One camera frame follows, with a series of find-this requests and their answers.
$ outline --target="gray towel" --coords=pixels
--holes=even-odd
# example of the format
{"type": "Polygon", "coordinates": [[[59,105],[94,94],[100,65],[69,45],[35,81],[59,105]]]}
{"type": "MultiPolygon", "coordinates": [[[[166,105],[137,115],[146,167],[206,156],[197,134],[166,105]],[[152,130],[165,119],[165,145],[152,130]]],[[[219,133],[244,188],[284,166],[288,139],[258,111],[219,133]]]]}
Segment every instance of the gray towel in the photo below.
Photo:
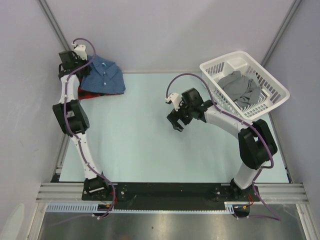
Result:
{"type": "Polygon", "coordinates": [[[221,78],[218,85],[241,108],[257,104],[259,101],[261,87],[253,79],[241,75],[240,71],[234,71],[221,78]]]}

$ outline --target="wall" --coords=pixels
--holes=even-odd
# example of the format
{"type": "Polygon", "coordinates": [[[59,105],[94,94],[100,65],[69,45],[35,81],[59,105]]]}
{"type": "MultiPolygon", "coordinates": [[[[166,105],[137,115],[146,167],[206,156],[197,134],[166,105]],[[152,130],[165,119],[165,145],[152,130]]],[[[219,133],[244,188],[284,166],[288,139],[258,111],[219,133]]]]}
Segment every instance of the wall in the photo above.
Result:
{"type": "Polygon", "coordinates": [[[266,69],[291,93],[272,112],[289,171],[303,182],[320,224],[320,1],[308,0],[294,17],[266,69]]]}
{"type": "Polygon", "coordinates": [[[90,39],[125,72],[198,72],[237,50],[262,61],[293,0],[47,2],[68,42],[90,39]]]}
{"type": "Polygon", "coordinates": [[[0,22],[0,232],[23,203],[21,239],[62,139],[52,105],[63,49],[35,0],[2,1],[0,22]]]}

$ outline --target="laundry basket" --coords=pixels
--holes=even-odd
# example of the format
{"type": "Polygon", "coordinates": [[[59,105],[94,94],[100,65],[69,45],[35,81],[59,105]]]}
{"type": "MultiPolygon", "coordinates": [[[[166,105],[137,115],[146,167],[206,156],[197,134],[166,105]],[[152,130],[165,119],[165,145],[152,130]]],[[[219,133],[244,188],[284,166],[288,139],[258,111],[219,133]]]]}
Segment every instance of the laundry basket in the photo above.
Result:
{"type": "Polygon", "coordinates": [[[235,51],[200,65],[202,78],[208,84],[216,102],[225,110],[247,120],[255,120],[283,104],[290,97],[289,91],[267,70],[244,51],[235,51]],[[240,71],[242,75],[256,74],[262,91],[257,104],[240,107],[221,89],[221,78],[240,71]]]}

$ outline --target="pile of clothes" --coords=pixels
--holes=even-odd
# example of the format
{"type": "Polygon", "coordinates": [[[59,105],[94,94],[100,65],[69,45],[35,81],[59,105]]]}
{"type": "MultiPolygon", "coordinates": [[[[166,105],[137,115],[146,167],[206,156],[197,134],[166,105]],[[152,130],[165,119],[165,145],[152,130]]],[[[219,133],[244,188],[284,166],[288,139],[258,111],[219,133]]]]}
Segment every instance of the pile of clothes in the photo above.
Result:
{"type": "Polygon", "coordinates": [[[240,108],[257,104],[262,90],[256,74],[242,75],[240,71],[221,78],[218,85],[240,108]]]}
{"type": "Polygon", "coordinates": [[[90,67],[90,75],[79,80],[78,98],[80,100],[125,93],[126,86],[122,71],[113,61],[96,55],[90,67]]]}

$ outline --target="blue denim shirt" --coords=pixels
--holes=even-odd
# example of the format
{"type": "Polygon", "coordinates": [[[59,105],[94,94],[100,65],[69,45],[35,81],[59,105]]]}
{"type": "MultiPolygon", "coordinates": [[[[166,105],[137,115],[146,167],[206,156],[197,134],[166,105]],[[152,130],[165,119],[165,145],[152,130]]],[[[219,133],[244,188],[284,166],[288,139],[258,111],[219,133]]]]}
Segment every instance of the blue denim shirt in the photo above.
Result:
{"type": "Polygon", "coordinates": [[[113,62],[96,55],[90,64],[90,75],[83,77],[81,89],[102,94],[123,94],[126,86],[121,69],[113,62]]]}

